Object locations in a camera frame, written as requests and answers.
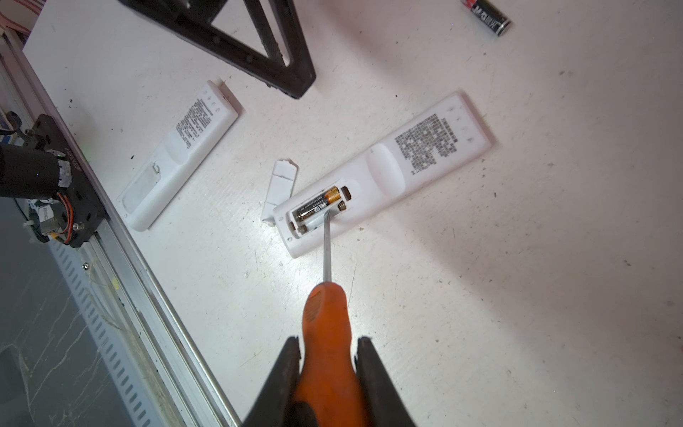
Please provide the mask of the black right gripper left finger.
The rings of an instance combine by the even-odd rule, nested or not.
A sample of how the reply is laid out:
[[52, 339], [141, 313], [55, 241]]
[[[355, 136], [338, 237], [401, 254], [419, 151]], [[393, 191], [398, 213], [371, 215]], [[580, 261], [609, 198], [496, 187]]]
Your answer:
[[242, 425], [288, 426], [292, 398], [300, 375], [300, 343], [288, 337]]

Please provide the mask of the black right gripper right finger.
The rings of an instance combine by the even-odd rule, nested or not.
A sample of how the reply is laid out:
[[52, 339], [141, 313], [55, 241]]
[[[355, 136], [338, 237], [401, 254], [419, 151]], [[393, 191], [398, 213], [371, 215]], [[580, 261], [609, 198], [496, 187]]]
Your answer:
[[370, 425], [416, 427], [369, 337], [359, 338], [355, 365]]

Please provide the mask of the orange black screwdriver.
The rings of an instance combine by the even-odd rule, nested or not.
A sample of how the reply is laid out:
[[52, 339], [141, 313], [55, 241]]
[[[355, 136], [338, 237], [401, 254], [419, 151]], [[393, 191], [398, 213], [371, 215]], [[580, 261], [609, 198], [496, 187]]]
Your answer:
[[351, 362], [347, 296], [332, 280], [330, 213], [325, 213], [323, 231], [323, 279], [304, 305], [304, 362], [293, 403], [306, 425], [368, 426], [364, 396]]

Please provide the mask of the white battery cover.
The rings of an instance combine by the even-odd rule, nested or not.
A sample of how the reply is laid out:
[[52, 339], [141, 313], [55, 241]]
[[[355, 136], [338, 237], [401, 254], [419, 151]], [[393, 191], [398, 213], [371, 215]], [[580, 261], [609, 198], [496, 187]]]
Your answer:
[[263, 223], [270, 227], [276, 226], [274, 209], [292, 197], [297, 174], [298, 165], [291, 159], [283, 158], [275, 162], [261, 213]]

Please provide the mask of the black gold battery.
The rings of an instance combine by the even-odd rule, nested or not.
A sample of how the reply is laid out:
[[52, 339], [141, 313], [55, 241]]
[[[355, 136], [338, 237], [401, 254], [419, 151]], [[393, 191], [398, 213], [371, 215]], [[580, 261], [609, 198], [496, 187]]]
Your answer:
[[340, 201], [341, 198], [342, 196], [339, 189], [337, 187], [332, 187], [295, 210], [293, 212], [293, 218], [295, 218], [297, 222], [303, 222]]

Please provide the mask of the white remote control with batteries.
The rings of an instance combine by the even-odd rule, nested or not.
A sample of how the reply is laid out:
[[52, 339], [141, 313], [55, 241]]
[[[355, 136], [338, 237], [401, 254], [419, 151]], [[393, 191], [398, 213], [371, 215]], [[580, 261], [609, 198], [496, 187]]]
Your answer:
[[[324, 216], [337, 237], [492, 147], [484, 122], [463, 92], [455, 92], [298, 191], [274, 209], [285, 248], [298, 258], [324, 242]], [[332, 187], [341, 200], [297, 222], [293, 212]]]

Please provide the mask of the black red M&G battery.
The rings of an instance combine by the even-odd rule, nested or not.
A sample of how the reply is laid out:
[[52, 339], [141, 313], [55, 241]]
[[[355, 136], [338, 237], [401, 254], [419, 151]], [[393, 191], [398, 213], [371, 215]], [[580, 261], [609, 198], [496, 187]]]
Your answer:
[[498, 37], [512, 26], [512, 20], [489, 0], [462, 0], [462, 4]]

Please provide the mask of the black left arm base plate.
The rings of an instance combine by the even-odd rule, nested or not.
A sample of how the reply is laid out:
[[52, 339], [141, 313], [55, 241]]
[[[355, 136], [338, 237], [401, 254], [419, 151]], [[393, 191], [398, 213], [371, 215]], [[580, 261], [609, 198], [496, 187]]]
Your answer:
[[48, 115], [38, 117], [26, 146], [39, 151], [39, 158], [48, 161], [39, 170], [46, 173], [42, 179], [46, 187], [39, 195], [28, 198], [37, 231], [64, 245], [81, 247], [108, 218], [84, 167], [76, 160], [56, 121]]

